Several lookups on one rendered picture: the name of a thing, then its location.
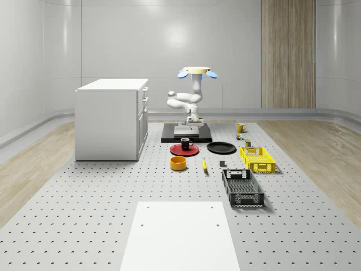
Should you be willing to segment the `black stove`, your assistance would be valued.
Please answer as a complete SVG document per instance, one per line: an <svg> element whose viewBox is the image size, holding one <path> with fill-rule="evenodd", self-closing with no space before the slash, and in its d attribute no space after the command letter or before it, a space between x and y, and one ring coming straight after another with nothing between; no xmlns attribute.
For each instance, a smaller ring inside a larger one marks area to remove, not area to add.
<svg viewBox="0 0 361 271"><path fill-rule="evenodd" d="M162 143L180 143L182 138L189 138L192 142L195 143L210 143L212 142L212 136L210 129L207 124L204 124L200 127L197 134L191 132L180 132L179 134L175 133L175 127L179 123L165 123L161 142Z"/></svg>

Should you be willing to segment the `red plate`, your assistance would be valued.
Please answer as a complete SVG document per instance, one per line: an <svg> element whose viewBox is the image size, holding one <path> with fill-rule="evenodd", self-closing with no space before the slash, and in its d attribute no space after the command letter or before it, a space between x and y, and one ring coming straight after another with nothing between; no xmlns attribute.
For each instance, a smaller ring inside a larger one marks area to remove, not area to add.
<svg viewBox="0 0 361 271"><path fill-rule="evenodd" d="M182 149L182 144L178 143L170 147L170 152L176 156L194 156L199 153L199 148L197 145L192 145L188 149L184 150Z"/></svg>

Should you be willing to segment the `black plate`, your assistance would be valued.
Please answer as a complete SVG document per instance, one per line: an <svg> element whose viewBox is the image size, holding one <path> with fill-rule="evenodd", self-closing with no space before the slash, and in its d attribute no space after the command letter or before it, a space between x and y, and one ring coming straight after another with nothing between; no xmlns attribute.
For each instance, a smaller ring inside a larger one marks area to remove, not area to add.
<svg viewBox="0 0 361 271"><path fill-rule="evenodd" d="M207 144L207 149L215 154L227 155L236 152L236 147L227 142L211 142Z"/></svg>

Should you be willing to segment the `yellow bowl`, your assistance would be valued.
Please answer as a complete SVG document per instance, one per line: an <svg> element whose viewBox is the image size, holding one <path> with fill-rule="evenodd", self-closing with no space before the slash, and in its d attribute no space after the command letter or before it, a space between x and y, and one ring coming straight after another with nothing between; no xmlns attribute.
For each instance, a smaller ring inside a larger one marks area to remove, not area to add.
<svg viewBox="0 0 361 271"><path fill-rule="evenodd" d="M187 167L187 159L184 156L173 156L170 159L170 168L174 171L182 171Z"/></svg>

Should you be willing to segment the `yellow basket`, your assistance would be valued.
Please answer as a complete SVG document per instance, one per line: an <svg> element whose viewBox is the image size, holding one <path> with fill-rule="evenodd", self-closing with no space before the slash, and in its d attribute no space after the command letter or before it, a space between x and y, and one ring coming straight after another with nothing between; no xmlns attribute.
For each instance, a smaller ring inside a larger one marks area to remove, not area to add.
<svg viewBox="0 0 361 271"><path fill-rule="evenodd" d="M240 156L253 172L275 172L275 160L264 147L241 147Z"/></svg>

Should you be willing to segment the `white cabinet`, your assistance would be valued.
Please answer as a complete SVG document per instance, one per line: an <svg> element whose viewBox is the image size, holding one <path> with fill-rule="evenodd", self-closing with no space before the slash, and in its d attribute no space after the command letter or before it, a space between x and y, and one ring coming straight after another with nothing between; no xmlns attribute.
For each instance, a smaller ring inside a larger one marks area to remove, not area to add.
<svg viewBox="0 0 361 271"><path fill-rule="evenodd" d="M114 78L76 90L76 160L139 160L148 133L147 87L146 78Z"/></svg>

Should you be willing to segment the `dark grey basket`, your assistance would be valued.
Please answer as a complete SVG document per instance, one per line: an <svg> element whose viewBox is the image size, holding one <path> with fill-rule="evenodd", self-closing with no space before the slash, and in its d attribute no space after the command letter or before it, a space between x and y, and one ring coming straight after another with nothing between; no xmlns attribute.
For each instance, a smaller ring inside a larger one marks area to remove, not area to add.
<svg viewBox="0 0 361 271"><path fill-rule="evenodd" d="M249 169L224 169L223 183L232 206L263 206L264 192Z"/></svg>

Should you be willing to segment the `white board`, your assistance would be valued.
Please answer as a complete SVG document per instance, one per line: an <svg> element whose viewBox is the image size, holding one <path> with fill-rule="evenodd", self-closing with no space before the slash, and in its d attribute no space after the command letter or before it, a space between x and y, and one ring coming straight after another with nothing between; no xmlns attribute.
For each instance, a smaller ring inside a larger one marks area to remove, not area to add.
<svg viewBox="0 0 361 271"><path fill-rule="evenodd" d="M139 202L120 271L240 271L222 202Z"/></svg>

